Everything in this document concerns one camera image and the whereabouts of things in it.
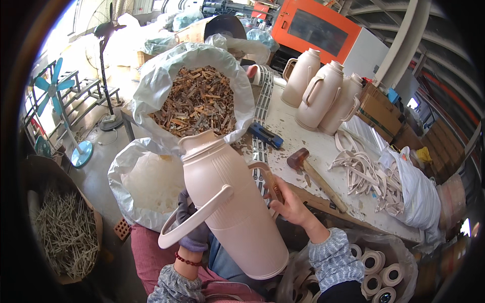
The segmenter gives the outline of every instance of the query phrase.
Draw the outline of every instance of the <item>fan base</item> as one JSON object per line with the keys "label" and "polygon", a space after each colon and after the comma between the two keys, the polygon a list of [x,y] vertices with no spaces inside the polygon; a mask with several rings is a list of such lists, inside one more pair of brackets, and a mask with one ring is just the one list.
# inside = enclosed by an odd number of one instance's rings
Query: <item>fan base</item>
{"label": "fan base", "polygon": [[93,155],[93,144],[89,141],[83,141],[79,143],[79,148],[82,150],[82,154],[74,148],[71,156],[72,166],[75,168],[81,168],[89,161]]}
{"label": "fan base", "polygon": [[112,131],[113,129],[118,129],[123,125],[123,118],[121,117],[121,110],[119,108],[113,108],[113,114],[116,116],[113,122],[102,123],[99,128],[102,131]]}

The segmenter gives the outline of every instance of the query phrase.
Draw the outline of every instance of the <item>person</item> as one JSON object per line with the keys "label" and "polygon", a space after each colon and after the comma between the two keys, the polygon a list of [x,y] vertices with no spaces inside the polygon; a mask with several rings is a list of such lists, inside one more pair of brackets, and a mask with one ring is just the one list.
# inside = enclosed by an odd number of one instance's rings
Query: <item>person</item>
{"label": "person", "polygon": [[[287,221],[303,227],[309,237],[309,261],[322,293],[317,302],[366,302],[360,289],[364,265],[351,255],[345,232],[334,227],[325,228],[285,181],[278,176],[275,180],[285,204],[273,200],[270,207]],[[193,204],[187,206],[188,197],[186,190],[178,196],[179,223],[195,212]],[[149,294],[148,303],[265,302],[255,291],[257,284],[249,286],[251,279],[213,236],[209,265],[201,266],[202,254],[209,248],[209,234],[209,228],[203,223],[181,239],[179,245],[162,250],[157,245],[158,233],[140,225],[131,227],[133,257],[138,276]]]}

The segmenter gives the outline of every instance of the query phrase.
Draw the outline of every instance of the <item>blue fan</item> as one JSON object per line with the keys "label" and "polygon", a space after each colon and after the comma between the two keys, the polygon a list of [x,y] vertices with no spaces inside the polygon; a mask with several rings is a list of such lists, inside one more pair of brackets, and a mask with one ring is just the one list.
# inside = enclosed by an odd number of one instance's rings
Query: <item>blue fan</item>
{"label": "blue fan", "polygon": [[57,60],[54,66],[54,73],[52,74],[51,84],[49,84],[44,78],[41,78],[41,77],[38,77],[35,80],[35,86],[47,92],[44,100],[42,100],[42,102],[40,102],[40,104],[38,105],[37,114],[39,116],[42,115],[44,108],[46,108],[47,102],[49,101],[49,99],[52,99],[54,110],[64,121],[64,127],[66,129],[66,132],[71,138],[72,143],[75,146],[75,149],[72,152],[72,156],[71,156],[71,163],[74,167],[81,168],[89,161],[89,159],[93,155],[93,144],[89,141],[83,141],[78,144],[78,142],[76,141],[76,138],[72,134],[71,129],[69,128],[69,123],[66,122],[66,118],[64,117],[64,113],[62,110],[62,104],[57,98],[57,92],[63,89],[73,87],[75,82],[74,80],[65,80],[61,83],[58,83],[61,66],[62,66],[62,58],[59,58],[59,60]]}
{"label": "blue fan", "polygon": [[52,79],[50,80],[51,84],[49,84],[42,77],[38,77],[35,80],[35,86],[37,86],[41,90],[47,92],[44,100],[42,100],[42,102],[40,102],[40,104],[38,105],[37,114],[39,116],[42,115],[42,112],[44,111],[44,108],[46,108],[46,105],[47,105],[47,102],[49,101],[49,99],[52,99],[52,103],[54,105],[55,111],[59,115],[62,114],[62,107],[61,107],[61,104],[59,103],[59,100],[57,98],[57,92],[60,91],[60,90],[63,90],[63,89],[73,87],[75,82],[74,82],[74,80],[66,80],[66,81],[64,81],[60,84],[57,83],[58,82],[57,80],[59,78],[59,72],[61,71],[61,66],[62,66],[62,58],[59,58],[59,60],[57,60],[55,66],[54,66],[54,73],[52,74]]}

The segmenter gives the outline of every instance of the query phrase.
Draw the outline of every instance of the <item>jeans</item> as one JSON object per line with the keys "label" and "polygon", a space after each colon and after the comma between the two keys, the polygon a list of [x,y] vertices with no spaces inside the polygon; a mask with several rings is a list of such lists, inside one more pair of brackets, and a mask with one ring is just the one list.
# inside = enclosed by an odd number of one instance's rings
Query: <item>jeans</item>
{"label": "jeans", "polygon": [[208,267],[211,271],[228,281],[247,284],[265,298],[268,296],[268,292],[264,285],[273,281],[275,278],[268,280],[251,279],[239,268],[231,256],[229,256],[212,232],[209,233],[209,242],[210,250]]}

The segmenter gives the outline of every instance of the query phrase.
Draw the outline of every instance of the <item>patterned sleeve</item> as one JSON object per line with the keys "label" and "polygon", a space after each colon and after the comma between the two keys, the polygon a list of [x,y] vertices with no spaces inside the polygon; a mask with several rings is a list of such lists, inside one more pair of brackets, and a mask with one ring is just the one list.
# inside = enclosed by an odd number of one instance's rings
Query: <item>patterned sleeve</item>
{"label": "patterned sleeve", "polygon": [[347,235],[341,229],[329,228],[330,236],[319,244],[308,242],[310,264],[315,268],[320,290],[345,281],[364,280],[364,264],[352,256]]}
{"label": "patterned sleeve", "polygon": [[205,302],[199,278],[189,280],[180,275],[173,264],[164,266],[158,277],[158,286],[148,296],[147,303]]}

